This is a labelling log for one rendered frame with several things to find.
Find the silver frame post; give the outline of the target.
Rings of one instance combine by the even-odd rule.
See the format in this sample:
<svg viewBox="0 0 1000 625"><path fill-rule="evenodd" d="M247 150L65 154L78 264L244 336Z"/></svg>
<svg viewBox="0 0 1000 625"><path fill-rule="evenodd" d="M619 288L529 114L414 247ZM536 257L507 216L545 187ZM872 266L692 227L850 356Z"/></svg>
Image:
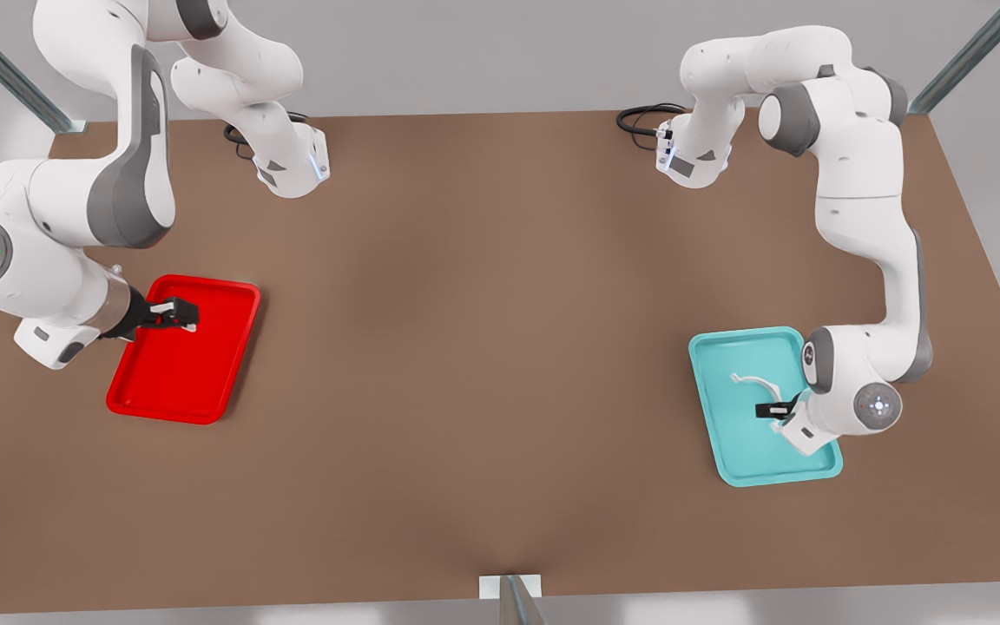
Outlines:
<svg viewBox="0 0 1000 625"><path fill-rule="evenodd" d="M543 579L534 575L479 576L480 600L497 600L497 625L547 625L538 600Z"/></svg>
<svg viewBox="0 0 1000 625"><path fill-rule="evenodd" d="M0 86L56 135L82 134L84 120L72 120L52 102L1 50Z"/></svg>
<svg viewBox="0 0 1000 625"><path fill-rule="evenodd" d="M909 102L908 115L928 115L1000 44L1000 7Z"/></svg>

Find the teal plastic tray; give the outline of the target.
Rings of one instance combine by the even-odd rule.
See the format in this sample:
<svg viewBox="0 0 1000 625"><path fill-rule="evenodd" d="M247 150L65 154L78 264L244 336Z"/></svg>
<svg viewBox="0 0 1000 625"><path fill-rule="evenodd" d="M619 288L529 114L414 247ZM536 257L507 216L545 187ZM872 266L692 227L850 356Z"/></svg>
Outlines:
<svg viewBox="0 0 1000 625"><path fill-rule="evenodd" d="M806 456L781 435L779 420L755 417L755 404L772 403L762 387L735 384L730 373L771 381L782 400L808 388L800 367L803 339L788 326L700 333L689 356L715 465L733 487L782 485L836 477L844 467L838 442Z"/></svg>

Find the red plastic tray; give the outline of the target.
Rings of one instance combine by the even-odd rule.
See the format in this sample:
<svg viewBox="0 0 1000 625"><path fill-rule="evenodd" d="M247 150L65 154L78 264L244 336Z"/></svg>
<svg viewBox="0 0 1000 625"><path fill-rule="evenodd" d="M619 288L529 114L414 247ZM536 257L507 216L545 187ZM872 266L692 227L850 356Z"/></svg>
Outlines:
<svg viewBox="0 0 1000 625"><path fill-rule="evenodd" d="M225 414L261 301L247 282L163 274L148 298L177 297L198 307L194 332L142 329L124 349L106 405L109 411L184 424Z"/></svg>

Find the white drainage pipe clamp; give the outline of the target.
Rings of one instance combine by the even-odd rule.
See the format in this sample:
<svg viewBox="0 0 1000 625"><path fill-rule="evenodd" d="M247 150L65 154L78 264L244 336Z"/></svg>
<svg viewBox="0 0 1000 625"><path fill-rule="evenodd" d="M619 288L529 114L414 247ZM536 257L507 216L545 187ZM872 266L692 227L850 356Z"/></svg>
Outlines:
<svg viewBox="0 0 1000 625"><path fill-rule="evenodd" d="M778 385L771 383L771 381L769 380L755 376L740 376L738 375L738 373L734 372L730 373L730 379L732 379L735 384L750 383L758 385L763 389L766 389L767 394L769 394L769 396L773 399L773 401L782 400L782 394L780 388L778 387Z"/></svg>

